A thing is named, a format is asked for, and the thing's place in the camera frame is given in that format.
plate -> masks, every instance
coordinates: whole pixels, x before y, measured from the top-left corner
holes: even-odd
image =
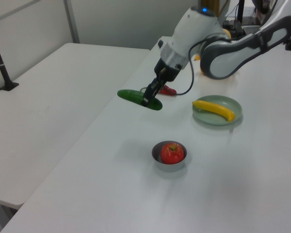
[[[209,112],[207,110],[203,110],[193,106],[193,114],[194,116],[202,122],[205,122],[210,125],[228,125],[237,121],[242,116],[242,107],[241,105],[234,99],[226,97],[226,96],[204,96],[199,98],[198,100],[204,100],[212,103],[217,103],[226,108],[232,110],[235,114],[235,119],[232,122],[228,122],[227,119],[219,114]]]

apple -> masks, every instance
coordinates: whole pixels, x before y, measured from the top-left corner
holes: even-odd
[[[161,161],[164,164],[176,164],[184,159],[184,150],[178,143],[167,143],[161,150]]]

small bowl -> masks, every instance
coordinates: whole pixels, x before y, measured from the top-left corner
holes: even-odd
[[[163,164],[161,161],[161,150],[162,150],[163,146],[167,143],[177,143],[180,146],[182,146],[183,151],[184,151],[184,159],[176,164]],[[156,166],[158,166],[158,168],[160,170],[167,171],[167,172],[178,171],[179,169],[181,169],[184,165],[184,160],[186,158],[186,154],[187,154],[187,151],[186,151],[184,145],[182,145],[179,142],[175,142],[175,141],[160,142],[160,143],[156,144],[152,149],[152,156],[155,159]]]

table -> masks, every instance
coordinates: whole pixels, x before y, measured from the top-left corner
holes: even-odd
[[[65,44],[0,91],[0,204],[20,208],[148,53]]]
[[[154,77],[155,46],[121,89]],[[200,75],[185,96],[153,111],[114,96],[2,233],[291,232],[291,51],[280,45],[232,77]],[[187,66],[169,86],[184,91]],[[243,119],[196,121],[192,101],[237,100]],[[182,143],[185,167],[158,170],[153,146]]]

wall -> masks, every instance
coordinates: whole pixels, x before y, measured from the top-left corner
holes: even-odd
[[[68,42],[63,0],[41,0],[0,20],[0,53],[12,80]]]
[[[151,49],[198,0],[68,0],[81,43]]]

